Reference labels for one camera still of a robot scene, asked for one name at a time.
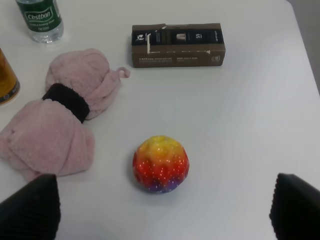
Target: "brown box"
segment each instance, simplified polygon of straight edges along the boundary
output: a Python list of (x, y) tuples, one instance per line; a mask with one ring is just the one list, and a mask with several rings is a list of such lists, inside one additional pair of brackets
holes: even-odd
[(135, 68), (221, 66), (226, 47), (220, 23), (133, 25)]

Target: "plastic water bottle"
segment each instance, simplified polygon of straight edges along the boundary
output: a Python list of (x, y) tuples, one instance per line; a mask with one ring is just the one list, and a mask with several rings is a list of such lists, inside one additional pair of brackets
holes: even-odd
[(16, 0), (31, 38), (38, 43), (52, 43), (64, 34), (64, 23), (57, 0)]

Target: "squishy ball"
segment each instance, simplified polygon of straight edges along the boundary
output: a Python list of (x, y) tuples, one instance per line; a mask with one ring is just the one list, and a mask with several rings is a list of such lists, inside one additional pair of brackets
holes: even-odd
[(167, 193), (187, 177), (189, 160), (185, 149), (167, 136), (153, 136), (133, 156), (135, 179), (151, 192)]

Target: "rolled towel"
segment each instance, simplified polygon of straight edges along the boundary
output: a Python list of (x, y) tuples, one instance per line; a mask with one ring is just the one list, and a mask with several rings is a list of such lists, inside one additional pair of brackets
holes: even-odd
[(31, 181), (87, 170), (95, 139), (82, 125), (114, 100), (125, 68), (112, 71), (96, 49), (68, 52), (50, 64), (46, 94), (27, 103), (0, 132), (0, 157)]

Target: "table surface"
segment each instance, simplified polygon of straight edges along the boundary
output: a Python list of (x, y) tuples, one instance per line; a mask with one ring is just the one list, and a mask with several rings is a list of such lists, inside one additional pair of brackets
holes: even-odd
[[(285, 0), (58, 0), (63, 40), (37, 44), (13, 0), (0, 3), (0, 43), (21, 82), (0, 108), (2, 129), (41, 98), (50, 62), (97, 48), (131, 70), (112, 106), (86, 121), (96, 139), (90, 170), (58, 179), (58, 240), (274, 240), (278, 173), (320, 188), (320, 100), (292, 6)], [(221, 23), (222, 67), (133, 69), (133, 24)], [(136, 187), (136, 147), (168, 135), (185, 147), (188, 178), (174, 191)], [(0, 162), (0, 200), (25, 180)]]

